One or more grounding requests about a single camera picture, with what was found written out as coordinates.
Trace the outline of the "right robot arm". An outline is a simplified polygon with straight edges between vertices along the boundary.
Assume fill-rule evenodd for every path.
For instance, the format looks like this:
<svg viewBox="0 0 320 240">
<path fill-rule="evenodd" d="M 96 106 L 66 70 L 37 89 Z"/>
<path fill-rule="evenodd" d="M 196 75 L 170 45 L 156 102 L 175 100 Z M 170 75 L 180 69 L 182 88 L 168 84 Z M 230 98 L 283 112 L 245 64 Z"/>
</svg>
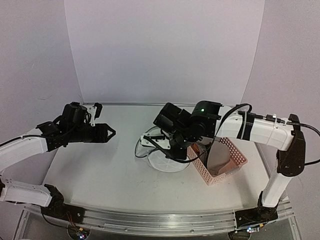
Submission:
<svg viewBox="0 0 320 240">
<path fill-rule="evenodd" d="M 152 144 L 166 158 L 178 163 L 186 162 L 187 148 L 202 138 L 210 139 L 206 152 L 213 151 L 215 138 L 238 139 L 276 148 L 277 169 L 261 193 L 260 204 L 252 209 L 251 216 L 257 222 L 271 214 L 292 178 L 301 174 L 307 165 L 318 163 L 305 162 L 306 141 L 301 129 L 308 128 L 316 133 L 319 130 L 301 123 L 295 114 L 278 118 L 275 114 L 253 113 L 250 104 L 229 107 L 207 100 L 198 102 L 193 111 L 188 112 L 168 102 L 153 124 L 168 135 L 169 148 L 154 141 Z"/>
</svg>

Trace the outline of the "aluminium front rail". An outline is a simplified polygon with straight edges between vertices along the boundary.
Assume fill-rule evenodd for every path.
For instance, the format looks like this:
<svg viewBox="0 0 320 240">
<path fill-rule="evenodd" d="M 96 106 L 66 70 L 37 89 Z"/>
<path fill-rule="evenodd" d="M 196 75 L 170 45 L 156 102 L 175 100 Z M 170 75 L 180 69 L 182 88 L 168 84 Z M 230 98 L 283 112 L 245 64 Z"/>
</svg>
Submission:
<svg viewBox="0 0 320 240">
<path fill-rule="evenodd" d="M 181 237 L 226 233 L 236 229 L 233 210 L 200 212 L 143 212 L 87 207 L 73 221 L 100 231 L 138 236 Z"/>
</svg>

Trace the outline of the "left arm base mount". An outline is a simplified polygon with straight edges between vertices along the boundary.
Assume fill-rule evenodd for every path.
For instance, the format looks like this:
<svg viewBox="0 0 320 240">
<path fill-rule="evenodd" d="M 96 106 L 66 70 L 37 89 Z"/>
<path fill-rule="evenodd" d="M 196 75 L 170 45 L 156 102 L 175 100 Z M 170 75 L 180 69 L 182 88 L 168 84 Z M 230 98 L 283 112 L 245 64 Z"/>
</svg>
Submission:
<svg viewBox="0 0 320 240">
<path fill-rule="evenodd" d="M 72 227 L 83 222 L 85 209 L 83 207 L 65 203 L 62 193 L 53 185 L 44 184 L 48 192 L 48 200 L 40 206 L 44 216 L 68 221 Z"/>
</svg>

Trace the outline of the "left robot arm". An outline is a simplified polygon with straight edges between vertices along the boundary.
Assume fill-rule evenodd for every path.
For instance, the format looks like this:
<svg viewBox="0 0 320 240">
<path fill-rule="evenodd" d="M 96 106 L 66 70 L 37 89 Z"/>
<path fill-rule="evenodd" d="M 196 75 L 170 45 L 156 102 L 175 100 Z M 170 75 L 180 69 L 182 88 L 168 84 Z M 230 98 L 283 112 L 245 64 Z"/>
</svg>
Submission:
<svg viewBox="0 0 320 240">
<path fill-rule="evenodd" d="M 96 102 L 86 107 L 78 102 L 64 106 L 62 114 L 52 121 L 38 124 L 30 131 L 0 145 L 0 171 L 34 156 L 53 152 L 70 143 L 105 144 L 116 130 L 107 123 L 97 123 L 103 106 Z M 57 219 L 67 214 L 64 197 L 50 184 L 31 184 L 1 177 L 0 200 L 13 204 L 32 204 L 47 208 Z"/>
</svg>

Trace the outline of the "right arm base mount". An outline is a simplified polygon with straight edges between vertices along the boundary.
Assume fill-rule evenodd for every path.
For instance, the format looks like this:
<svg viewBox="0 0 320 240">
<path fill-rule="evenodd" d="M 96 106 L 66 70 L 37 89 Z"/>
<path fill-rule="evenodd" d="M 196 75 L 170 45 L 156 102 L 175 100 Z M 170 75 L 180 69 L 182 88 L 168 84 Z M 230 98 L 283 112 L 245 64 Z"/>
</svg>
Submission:
<svg viewBox="0 0 320 240">
<path fill-rule="evenodd" d="M 275 207 L 266 207 L 262 203 L 262 192 L 258 198 L 257 206 L 235 212 L 236 230 L 244 230 L 249 227 L 256 227 L 260 224 L 267 224 L 278 219 L 277 203 Z"/>
</svg>

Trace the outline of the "pink perforated plastic basket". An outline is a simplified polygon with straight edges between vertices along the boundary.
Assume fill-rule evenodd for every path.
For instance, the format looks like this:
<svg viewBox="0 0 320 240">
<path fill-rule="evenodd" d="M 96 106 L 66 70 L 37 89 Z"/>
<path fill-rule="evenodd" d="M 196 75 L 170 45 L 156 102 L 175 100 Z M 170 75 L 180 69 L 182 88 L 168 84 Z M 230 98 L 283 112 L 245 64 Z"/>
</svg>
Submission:
<svg viewBox="0 0 320 240">
<path fill-rule="evenodd" d="M 231 176 L 248 163 L 230 138 L 219 137 L 207 152 L 206 147 L 201 142 L 194 143 L 188 147 L 187 156 L 195 159 L 192 163 L 208 186 Z"/>
</svg>

